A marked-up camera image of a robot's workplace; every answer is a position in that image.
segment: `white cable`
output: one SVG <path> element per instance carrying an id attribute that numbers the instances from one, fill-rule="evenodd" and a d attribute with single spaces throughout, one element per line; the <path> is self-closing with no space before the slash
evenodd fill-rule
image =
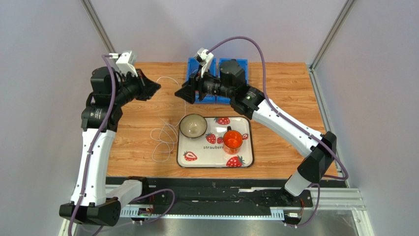
<path id="1" fill-rule="evenodd" d="M 171 79 L 171 80 L 173 80 L 173 81 L 175 81 L 176 82 L 176 84 L 180 87 L 180 84 L 175 80 L 175 79 L 173 79 L 173 78 L 171 78 L 171 77 L 167 77 L 167 76 L 162 76 L 162 77 L 160 77 L 160 78 L 158 78 L 157 79 L 157 83 L 158 83 L 158 81 L 160 80 L 160 79 L 164 79 L 164 78 L 168 78 L 168 79 Z M 182 118 L 180 118 L 180 120 L 179 120 L 179 122 L 176 124 L 176 125 L 172 125 L 172 124 L 169 124 L 169 123 L 167 123 L 166 121 L 164 121 L 161 117 L 159 117 L 159 119 L 160 120 L 162 120 L 163 122 L 164 122 L 164 125 L 163 125 L 163 127 L 161 128 L 161 129 L 159 129 L 159 128 L 156 128 L 156 129 L 152 129 L 151 131 L 150 131 L 150 138 L 151 139 L 153 139 L 153 140 L 156 140 L 156 141 L 159 141 L 159 143 L 156 145 L 156 147 L 154 148 L 154 150 L 153 150 L 153 153 L 151 154 L 151 158 L 153 159 L 153 161 L 155 161 L 155 162 L 166 162 L 167 160 L 169 160 L 169 158 L 170 158 L 170 153 L 173 151 L 173 149 L 175 148 L 175 144 L 176 143 L 178 143 L 178 132 L 177 132 L 177 130 L 176 130 L 176 127 L 178 127 L 179 126 L 179 124 L 180 124 L 180 121 L 186 116 L 186 101 L 183 101 L 184 102 L 184 105 L 185 105 L 185 112 L 184 112 L 184 114 L 183 114 L 183 116 L 182 116 Z M 173 140 L 172 139 L 172 137 L 169 135 L 169 133 L 168 132 L 166 132 L 165 130 L 164 130 L 164 127 L 169 127 L 169 129 L 174 133 L 174 135 L 175 135 L 175 138 L 176 138 L 176 140 Z M 152 134 L 153 134 L 153 131 L 155 131 L 155 130 L 160 130 L 160 133 L 159 133 L 159 135 L 158 135 L 158 138 L 157 139 L 155 139 L 155 138 L 153 138 L 153 136 L 152 136 Z M 162 140 L 161 139 L 161 134 L 162 133 L 165 133 L 168 137 L 169 137 L 169 139 L 171 140 L 171 142 L 167 142 L 167 141 L 164 141 L 164 140 Z M 165 159 L 165 160 L 163 160 L 163 161 L 159 161 L 159 160 L 156 160 L 155 158 L 154 158 L 154 153 L 156 152 L 156 150 L 157 150 L 157 147 L 158 146 L 160 146 L 161 144 L 166 144 L 167 145 L 167 148 L 168 148 L 168 151 L 158 151 L 158 152 L 160 152 L 160 153 L 168 153 L 168 155 L 167 155 L 167 158 Z"/>

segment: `bowl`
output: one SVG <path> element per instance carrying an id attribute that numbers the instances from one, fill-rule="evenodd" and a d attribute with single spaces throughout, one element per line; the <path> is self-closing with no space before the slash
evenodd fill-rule
<path id="1" fill-rule="evenodd" d="M 179 125 L 180 132 L 188 138 L 199 138 L 207 130 L 207 120 L 199 114 L 189 114 L 185 116 Z"/>

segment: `orange cup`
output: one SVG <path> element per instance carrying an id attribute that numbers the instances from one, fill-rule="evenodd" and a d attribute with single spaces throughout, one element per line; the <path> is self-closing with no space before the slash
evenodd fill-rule
<path id="1" fill-rule="evenodd" d="M 227 127 L 227 132 L 223 137 L 223 149 L 226 153 L 234 155 L 240 151 L 240 147 L 243 144 L 243 137 L 235 130 L 231 130 L 231 127 Z"/>

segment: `blue holder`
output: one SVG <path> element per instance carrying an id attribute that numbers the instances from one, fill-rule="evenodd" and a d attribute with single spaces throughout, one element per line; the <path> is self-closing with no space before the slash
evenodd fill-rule
<path id="1" fill-rule="evenodd" d="M 209 72 L 214 76 L 217 73 L 217 65 L 215 62 L 216 62 L 216 59 L 214 58 L 211 62 L 211 66 L 209 67 Z M 186 81 L 189 80 L 189 75 L 197 71 L 198 68 L 199 68 L 199 63 L 194 58 L 189 58 L 188 69 L 187 69 L 188 71 L 186 73 Z M 196 98 L 195 100 L 196 103 L 212 103 L 212 104 L 215 103 L 215 99 L 216 99 L 215 96 L 207 95 L 202 101 L 199 101 L 198 93 L 195 94 L 195 98 Z"/>
<path id="2" fill-rule="evenodd" d="M 226 60 L 231 60 L 231 59 L 227 59 L 227 58 L 220 58 L 220 62 L 218 64 L 218 67 L 221 63 L 223 63 Z M 246 59 L 236 59 L 236 61 L 239 63 L 240 67 L 242 67 L 244 69 L 244 76 L 246 78 L 246 84 L 249 83 L 249 78 L 247 75 L 247 60 Z M 217 97 L 215 99 L 215 102 L 217 104 L 230 104 L 230 99 L 226 98 L 226 97 Z"/>

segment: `cup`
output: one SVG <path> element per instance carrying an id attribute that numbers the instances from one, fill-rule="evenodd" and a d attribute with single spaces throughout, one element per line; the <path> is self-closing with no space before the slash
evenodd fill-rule
<path id="1" fill-rule="evenodd" d="M 223 149 L 227 154 L 234 155 L 240 151 L 243 144 L 243 137 L 235 130 L 231 130 L 231 126 L 227 127 L 227 132 L 223 136 Z"/>
<path id="2" fill-rule="evenodd" d="M 184 136 L 195 139 L 205 134 L 207 126 L 207 120 L 203 116 L 189 114 L 180 121 L 179 130 Z"/>

